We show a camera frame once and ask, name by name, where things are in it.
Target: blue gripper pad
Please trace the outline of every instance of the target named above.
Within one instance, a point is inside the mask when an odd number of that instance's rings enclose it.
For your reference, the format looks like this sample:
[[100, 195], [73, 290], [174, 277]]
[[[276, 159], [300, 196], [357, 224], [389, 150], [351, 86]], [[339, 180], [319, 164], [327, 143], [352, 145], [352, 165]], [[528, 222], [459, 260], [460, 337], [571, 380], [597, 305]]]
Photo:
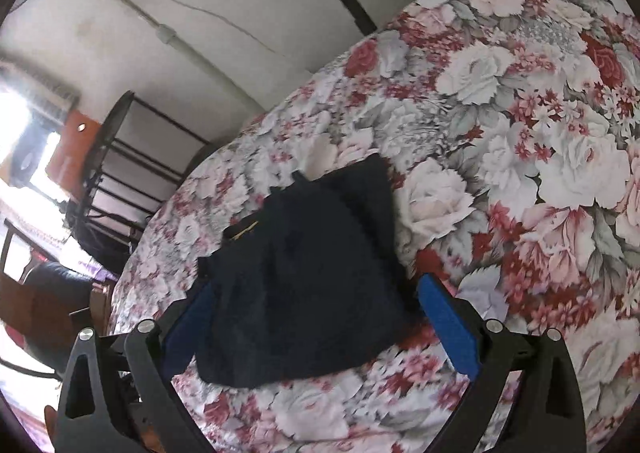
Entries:
[[480, 371], [478, 344], [453, 308], [451, 296], [444, 293], [437, 279], [429, 274], [420, 278], [418, 300], [436, 335], [440, 338], [453, 367], [474, 380]]

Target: floral bedsheet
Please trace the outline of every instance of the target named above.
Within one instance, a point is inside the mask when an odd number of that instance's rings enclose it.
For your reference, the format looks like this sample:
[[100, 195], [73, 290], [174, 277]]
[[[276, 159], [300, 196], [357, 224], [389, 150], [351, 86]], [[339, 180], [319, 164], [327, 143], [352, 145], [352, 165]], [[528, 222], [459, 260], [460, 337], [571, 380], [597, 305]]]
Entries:
[[[514, 331], [560, 329], [597, 451], [640, 391], [639, 57], [625, 0], [417, 0], [194, 171], [130, 259], [112, 329], [182, 298], [196, 258], [292, 171], [379, 152], [408, 277], [434, 274]], [[320, 379], [228, 389], [192, 363], [174, 385], [221, 452], [413, 453], [468, 380], [424, 324]]]

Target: black cloth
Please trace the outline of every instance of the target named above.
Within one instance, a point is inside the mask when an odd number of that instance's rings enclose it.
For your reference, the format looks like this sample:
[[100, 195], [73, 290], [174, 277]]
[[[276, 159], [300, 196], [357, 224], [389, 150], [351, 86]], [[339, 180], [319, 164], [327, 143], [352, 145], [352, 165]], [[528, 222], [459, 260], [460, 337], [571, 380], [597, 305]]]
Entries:
[[79, 206], [71, 200], [65, 216], [69, 226], [73, 227], [72, 233], [80, 248], [107, 271], [120, 277], [131, 256], [129, 247], [85, 223], [84, 218], [78, 218], [81, 216]]
[[196, 351], [206, 382], [253, 388], [358, 367], [410, 325], [382, 159], [315, 182], [294, 177], [198, 261], [190, 297], [212, 300]]

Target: white wall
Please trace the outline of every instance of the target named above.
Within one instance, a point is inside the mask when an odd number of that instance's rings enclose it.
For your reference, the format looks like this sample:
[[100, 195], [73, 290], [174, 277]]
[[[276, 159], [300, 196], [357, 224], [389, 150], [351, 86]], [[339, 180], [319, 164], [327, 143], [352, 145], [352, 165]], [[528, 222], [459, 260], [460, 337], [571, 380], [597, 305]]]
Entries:
[[[182, 0], [227, 16], [282, 56], [205, 14], [167, 0], [134, 1], [266, 108], [362, 37], [339, 0]], [[360, 1], [380, 25], [410, 0]], [[115, 0], [29, 0], [6, 20], [0, 46], [77, 87], [79, 109], [98, 121], [128, 89], [207, 138], [248, 115]]]

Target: metal screw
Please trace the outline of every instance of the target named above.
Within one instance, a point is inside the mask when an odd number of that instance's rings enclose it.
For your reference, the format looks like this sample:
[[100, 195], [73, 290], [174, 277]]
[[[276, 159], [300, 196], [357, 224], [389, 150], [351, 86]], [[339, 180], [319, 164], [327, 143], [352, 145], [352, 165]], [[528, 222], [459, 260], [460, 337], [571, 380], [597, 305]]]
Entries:
[[78, 337], [80, 338], [81, 341], [88, 341], [89, 339], [94, 337], [94, 329], [92, 329], [92, 328], [83, 328], [78, 333]]
[[502, 323], [500, 323], [497, 319], [489, 319], [485, 323], [485, 326], [486, 326], [486, 329], [489, 330], [489, 332], [493, 332], [494, 334], [499, 334], [500, 332], [502, 332], [502, 329], [504, 328]]
[[546, 331], [546, 337], [548, 337], [552, 341], [559, 341], [562, 339], [562, 334], [558, 329], [549, 328], [549, 330]]
[[145, 319], [138, 323], [138, 332], [142, 334], [149, 334], [154, 328], [156, 328], [156, 322], [153, 319]]

